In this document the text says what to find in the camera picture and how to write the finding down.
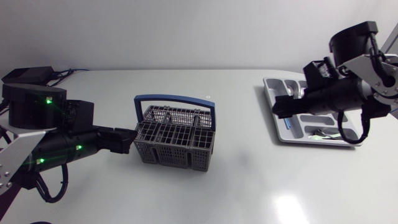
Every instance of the silver metal bracket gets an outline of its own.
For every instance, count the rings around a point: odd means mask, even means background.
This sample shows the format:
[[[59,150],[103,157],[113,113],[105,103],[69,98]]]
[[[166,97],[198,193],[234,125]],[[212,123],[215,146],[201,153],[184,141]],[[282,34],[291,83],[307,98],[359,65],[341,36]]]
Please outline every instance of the silver metal bracket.
[[[390,63],[398,63],[398,56],[394,54],[386,54],[387,62],[383,62],[383,67],[389,75],[392,75],[397,81],[392,87],[386,87],[383,85],[381,78],[375,74],[372,61],[369,55],[361,55],[353,58],[341,66],[347,67],[355,75],[364,80],[369,84],[377,93],[374,94],[374,98],[377,101],[384,103],[386,105],[396,105],[398,104],[397,99],[388,99],[385,96],[395,96],[398,95],[398,67],[391,65]]]
[[[0,120],[0,126],[14,134],[14,140],[0,151],[0,195],[10,189],[11,177],[17,172],[34,147],[52,129],[21,129],[8,124],[8,119]]]

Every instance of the white table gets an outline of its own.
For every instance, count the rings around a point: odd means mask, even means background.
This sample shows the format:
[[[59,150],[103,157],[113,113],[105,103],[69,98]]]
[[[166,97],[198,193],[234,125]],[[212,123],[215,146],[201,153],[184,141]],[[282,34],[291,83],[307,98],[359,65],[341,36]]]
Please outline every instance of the white table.
[[[74,74],[58,87],[68,99],[95,103],[95,125],[134,129],[133,98],[141,94],[215,102],[210,169],[144,164],[134,145],[128,155],[102,150],[68,165],[61,201],[45,203],[22,189],[1,223],[398,223],[398,121],[373,119],[357,148],[281,143],[263,92],[269,75],[303,77],[275,70]],[[57,193],[60,168],[43,176]]]

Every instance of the blue basket handle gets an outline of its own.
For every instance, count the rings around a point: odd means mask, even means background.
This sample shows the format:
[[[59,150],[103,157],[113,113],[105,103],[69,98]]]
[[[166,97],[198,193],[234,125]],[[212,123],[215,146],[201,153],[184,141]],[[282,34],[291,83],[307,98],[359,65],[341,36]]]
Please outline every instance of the blue basket handle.
[[[187,96],[175,96],[175,95],[162,95],[162,94],[148,94],[148,95],[137,95],[134,98],[134,104],[136,106],[136,113],[138,122],[144,120],[144,115],[142,114],[142,101],[174,101],[179,103],[188,103],[191,105],[202,106],[210,109],[211,116],[211,130],[216,131],[216,109],[213,102],[207,100],[201,100],[198,98],[192,98]]]

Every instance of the green led light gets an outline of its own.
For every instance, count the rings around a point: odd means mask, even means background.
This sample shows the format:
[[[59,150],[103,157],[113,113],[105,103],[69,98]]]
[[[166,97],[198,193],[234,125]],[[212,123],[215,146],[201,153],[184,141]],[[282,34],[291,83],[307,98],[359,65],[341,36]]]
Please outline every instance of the green led light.
[[[52,97],[51,96],[46,97],[45,101],[47,102],[47,104],[52,103]]]
[[[36,159],[36,164],[41,164],[45,161],[45,159]]]

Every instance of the white wall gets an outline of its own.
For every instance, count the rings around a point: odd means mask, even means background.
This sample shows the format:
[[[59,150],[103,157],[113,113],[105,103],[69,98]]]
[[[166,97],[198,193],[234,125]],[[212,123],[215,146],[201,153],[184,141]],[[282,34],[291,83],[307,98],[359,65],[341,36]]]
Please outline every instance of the white wall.
[[[1,0],[0,76],[44,65],[301,72],[363,21],[377,22],[382,46],[397,10],[396,0]]]

